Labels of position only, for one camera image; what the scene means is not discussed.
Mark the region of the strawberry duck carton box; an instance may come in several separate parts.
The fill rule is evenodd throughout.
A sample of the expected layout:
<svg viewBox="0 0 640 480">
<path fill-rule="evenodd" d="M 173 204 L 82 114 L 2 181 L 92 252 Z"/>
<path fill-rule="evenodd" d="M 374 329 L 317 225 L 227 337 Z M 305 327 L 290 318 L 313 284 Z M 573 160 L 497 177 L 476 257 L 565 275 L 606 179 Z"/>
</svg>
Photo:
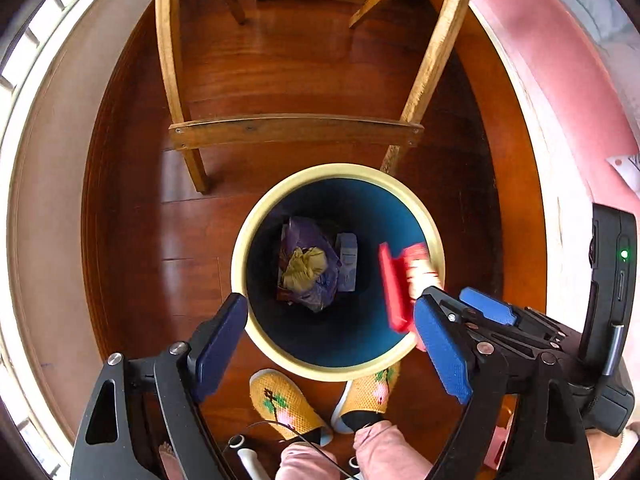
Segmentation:
<svg viewBox="0 0 640 480">
<path fill-rule="evenodd" d="M 425 352 L 414 322 L 414 305 L 428 286 L 442 287 L 427 244 L 413 244 L 394 258 L 390 245 L 383 243 L 378 246 L 378 263 L 390 328 L 396 333 L 413 334 L 416 348 Z"/>
</svg>

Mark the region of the purple plastic bag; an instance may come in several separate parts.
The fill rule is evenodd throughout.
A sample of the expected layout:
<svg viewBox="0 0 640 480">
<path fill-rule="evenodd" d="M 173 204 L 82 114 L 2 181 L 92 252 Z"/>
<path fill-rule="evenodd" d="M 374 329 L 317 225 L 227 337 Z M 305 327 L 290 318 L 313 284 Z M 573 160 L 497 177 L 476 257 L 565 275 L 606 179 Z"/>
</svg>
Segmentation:
<svg viewBox="0 0 640 480">
<path fill-rule="evenodd" d="M 320 312 L 334 300 L 341 266 L 332 243 L 316 222 L 289 218 L 281 232 L 277 300 Z"/>
</svg>

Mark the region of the yellow paper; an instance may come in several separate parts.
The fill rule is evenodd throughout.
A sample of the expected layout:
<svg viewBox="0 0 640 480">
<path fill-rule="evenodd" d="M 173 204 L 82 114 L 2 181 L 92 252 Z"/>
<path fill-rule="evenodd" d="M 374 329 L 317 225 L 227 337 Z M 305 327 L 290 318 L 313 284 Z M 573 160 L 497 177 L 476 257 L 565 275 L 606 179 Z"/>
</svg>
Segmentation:
<svg viewBox="0 0 640 480">
<path fill-rule="evenodd" d="M 282 274 L 282 286 L 296 294 L 308 292 L 327 267 L 328 260 L 322 249 L 296 247 Z"/>
</svg>

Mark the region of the yellow rim blue trash bin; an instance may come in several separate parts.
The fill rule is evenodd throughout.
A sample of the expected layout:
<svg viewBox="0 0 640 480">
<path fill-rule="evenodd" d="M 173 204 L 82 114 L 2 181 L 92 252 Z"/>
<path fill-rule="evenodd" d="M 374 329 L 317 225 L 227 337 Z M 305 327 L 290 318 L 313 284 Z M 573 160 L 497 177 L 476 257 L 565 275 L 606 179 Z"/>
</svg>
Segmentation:
<svg viewBox="0 0 640 480">
<path fill-rule="evenodd" d="M 382 171 L 325 164 L 296 172 L 247 215 L 231 288 L 248 302 L 245 331 L 274 364 L 319 382 L 382 370 L 418 348 L 390 326 L 378 250 L 423 244 L 446 274 L 436 223 L 415 192 Z"/>
</svg>

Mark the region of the left yellow embroidered slipper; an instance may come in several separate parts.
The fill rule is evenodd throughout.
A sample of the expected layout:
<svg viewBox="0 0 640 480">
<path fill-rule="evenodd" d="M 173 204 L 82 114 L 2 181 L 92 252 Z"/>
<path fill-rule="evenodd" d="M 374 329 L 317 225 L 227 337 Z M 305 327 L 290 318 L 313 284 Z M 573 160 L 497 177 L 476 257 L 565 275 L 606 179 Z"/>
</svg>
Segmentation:
<svg viewBox="0 0 640 480">
<path fill-rule="evenodd" d="M 310 442 L 323 448 L 332 441 L 332 429 L 290 378 L 266 368 L 250 376 L 248 388 L 255 411 L 285 442 Z"/>
</svg>

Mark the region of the yellow embroidered slipper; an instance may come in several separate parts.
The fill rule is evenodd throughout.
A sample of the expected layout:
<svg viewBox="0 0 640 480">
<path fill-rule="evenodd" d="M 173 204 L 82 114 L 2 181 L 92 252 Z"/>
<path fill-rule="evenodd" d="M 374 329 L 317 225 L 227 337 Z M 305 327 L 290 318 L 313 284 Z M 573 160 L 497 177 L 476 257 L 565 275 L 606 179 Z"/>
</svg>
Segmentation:
<svg viewBox="0 0 640 480">
<path fill-rule="evenodd" d="M 400 374 L 400 362 L 378 372 L 350 380 L 338 400 L 331 426 L 339 434 L 353 434 L 383 419 Z"/>
<path fill-rule="evenodd" d="M 266 368 L 250 376 L 248 388 L 255 411 L 285 442 L 310 442 L 323 448 L 332 441 L 332 429 L 290 378 Z"/>
</svg>

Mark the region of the right yellow embroidered slipper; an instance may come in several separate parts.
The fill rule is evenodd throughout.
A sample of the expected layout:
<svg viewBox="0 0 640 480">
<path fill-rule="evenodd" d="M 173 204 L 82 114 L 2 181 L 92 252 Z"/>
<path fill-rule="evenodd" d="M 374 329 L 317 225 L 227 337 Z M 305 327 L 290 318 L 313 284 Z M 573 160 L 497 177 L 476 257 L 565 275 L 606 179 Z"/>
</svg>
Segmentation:
<svg viewBox="0 0 640 480">
<path fill-rule="evenodd" d="M 353 434 L 383 419 L 400 374 L 400 362 L 378 372 L 350 380 L 338 400 L 331 426 L 339 434 Z"/>
</svg>

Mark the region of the right pink trouser leg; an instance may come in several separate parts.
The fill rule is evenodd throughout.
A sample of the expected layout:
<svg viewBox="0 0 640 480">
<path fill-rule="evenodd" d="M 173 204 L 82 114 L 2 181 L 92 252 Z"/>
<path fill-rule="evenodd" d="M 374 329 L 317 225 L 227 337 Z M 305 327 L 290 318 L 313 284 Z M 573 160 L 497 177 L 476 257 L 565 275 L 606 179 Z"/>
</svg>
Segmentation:
<svg viewBox="0 0 640 480">
<path fill-rule="evenodd" d="M 388 420 L 357 430 L 354 450 L 365 479 L 425 479 L 433 468 Z"/>
</svg>

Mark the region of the pink trouser leg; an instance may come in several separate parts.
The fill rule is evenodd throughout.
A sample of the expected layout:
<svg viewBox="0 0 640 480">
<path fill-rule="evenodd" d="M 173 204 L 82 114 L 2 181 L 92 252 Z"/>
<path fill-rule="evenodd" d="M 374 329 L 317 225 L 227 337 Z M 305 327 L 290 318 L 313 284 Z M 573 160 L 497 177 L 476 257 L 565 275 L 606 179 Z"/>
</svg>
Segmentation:
<svg viewBox="0 0 640 480">
<path fill-rule="evenodd" d="M 433 468 L 388 420 L 357 430 L 354 450 L 365 479 L 425 479 Z"/>
<path fill-rule="evenodd" d="M 320 453 L 313 446 L 294 442 L 281 453 L 280 466 L 274 478 L 276 480 L 334 480 L 341 478 L 341 473 L 334 465 L 332 453 Z"/>
</svg>

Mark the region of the left pink trouser leg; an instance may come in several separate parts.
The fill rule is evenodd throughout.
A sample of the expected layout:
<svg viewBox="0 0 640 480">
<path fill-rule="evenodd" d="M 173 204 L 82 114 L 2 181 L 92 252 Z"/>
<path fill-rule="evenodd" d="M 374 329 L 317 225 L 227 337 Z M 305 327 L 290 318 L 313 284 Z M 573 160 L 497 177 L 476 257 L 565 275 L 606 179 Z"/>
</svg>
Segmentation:
<svg viewBox="0 0 640 480">
<path fill-rule="evenodd" d="M 281 453 L 280 466 L 274 478 L 276 480 L 334 480 L 341 478 L 341 473 L 334 465 L 332 453 L 320 453 L 313 446 L 294 442 Z"/>
</svg>

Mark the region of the small white box in bin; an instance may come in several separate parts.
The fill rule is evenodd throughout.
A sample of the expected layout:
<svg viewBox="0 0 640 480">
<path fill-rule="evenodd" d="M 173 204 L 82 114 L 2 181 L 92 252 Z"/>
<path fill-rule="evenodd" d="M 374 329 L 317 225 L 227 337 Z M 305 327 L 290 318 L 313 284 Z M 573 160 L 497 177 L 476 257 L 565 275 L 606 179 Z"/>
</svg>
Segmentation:
<svg viewBox="0 0 640 480">
<path fill-rule="evenodd" d="M 336 251 L 341 266 L 338 274 L 337 290 L 354 292 L 357 281 L 358 244 L 354 233 L 340 233 L 336 237 Z"/>
</svg>

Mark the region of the pink bed sheet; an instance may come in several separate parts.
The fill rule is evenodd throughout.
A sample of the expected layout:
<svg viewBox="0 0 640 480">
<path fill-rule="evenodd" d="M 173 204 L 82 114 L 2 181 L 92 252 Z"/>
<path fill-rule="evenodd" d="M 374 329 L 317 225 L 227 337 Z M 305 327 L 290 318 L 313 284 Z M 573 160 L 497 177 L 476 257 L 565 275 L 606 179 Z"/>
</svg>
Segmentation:
<svg viewBox="0 0 640 480">
<path fill-rule="evenodd" d="M 615 0 L 473 0 L 550 105 L 592 200 L 639 211 L 639 34 Z"/>
</svg>

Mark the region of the window with dark frame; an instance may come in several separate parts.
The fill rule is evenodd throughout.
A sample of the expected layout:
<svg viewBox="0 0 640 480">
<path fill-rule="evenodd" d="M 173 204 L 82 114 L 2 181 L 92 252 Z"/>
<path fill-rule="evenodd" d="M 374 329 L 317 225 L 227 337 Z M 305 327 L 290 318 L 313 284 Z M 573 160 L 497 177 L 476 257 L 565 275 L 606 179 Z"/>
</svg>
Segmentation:
<svg viewBox="0 0 640 480">
<path fill-rule="evenodd" d="M 41 8 L 46 1 L 36 0 L 36 8 Z M 73 455 L 70 430 L 62 417 L 55 414 L 53 402 L 38 376 L 40 366 L 32 356 L 26 325 L 18 312 L 18 298 L 14 292 L 17 279 L 12 274 L 15 266 L 13 225 L 17 218 L 17 206 L 13 203 L 17 188 L 15 171 L 29 114 L 49 77 L 52 63 L 74 27 L 96 0 L 54 1 L 60 10 L 44 37 L 38 38 L 30 32 L 32 17 L 38 13 L 38 10 L 32 10 L 23 28 L 13 37 L 20 50 L 2 58 L 4 64 L 10 64 L 21 73 L 17 80 L 11 82 L 11 101 L 6 117 L 1 121 L 1 364 L 8 374 L 9 389 L 22 400 L 22 422 L 33 426 L 34 433 L 39 436 L 36 464 L 51 474 L 62 472 L 67 479 Z"/>
</svg>

